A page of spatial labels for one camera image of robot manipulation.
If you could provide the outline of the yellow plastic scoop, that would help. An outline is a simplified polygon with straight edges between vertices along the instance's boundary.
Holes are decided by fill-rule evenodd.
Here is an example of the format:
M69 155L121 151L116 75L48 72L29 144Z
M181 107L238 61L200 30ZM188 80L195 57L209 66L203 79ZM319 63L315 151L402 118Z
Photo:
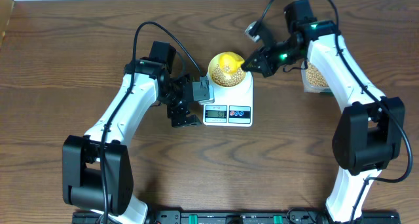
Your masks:
M229 75L236 73L243 63L244 59L234 52L224 52L219 56L219 67Z

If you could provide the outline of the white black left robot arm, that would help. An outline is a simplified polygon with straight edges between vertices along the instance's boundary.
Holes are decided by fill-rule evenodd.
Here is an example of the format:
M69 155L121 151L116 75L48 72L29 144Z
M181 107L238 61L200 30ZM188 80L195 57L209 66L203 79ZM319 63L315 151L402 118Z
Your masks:
M74 223L148 223L148 206L134 195L128 147L147 110L167 106L172 126L196 126L189 104L214 99L207 77L170 76L176 49L155 41L148 57L124 69L122 85L99 121L83 136L68 136L62 147L63 200L81 208Z

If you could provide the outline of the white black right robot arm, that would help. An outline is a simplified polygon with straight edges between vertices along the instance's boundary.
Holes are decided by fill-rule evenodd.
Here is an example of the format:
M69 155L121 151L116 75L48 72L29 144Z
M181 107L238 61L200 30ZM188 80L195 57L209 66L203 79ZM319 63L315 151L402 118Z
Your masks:
M355 223L371 183L407 143L403 130L405 106L400 98L387 97L367 78L346 47L337 20L318 20L308 0L284 8L289 38L279 42L262 20L246 29L254 42L262 41L242 69L264 77L295 68L314 66L324 77L340 107L341 116L332 138L339 169L326 200L331 223Z

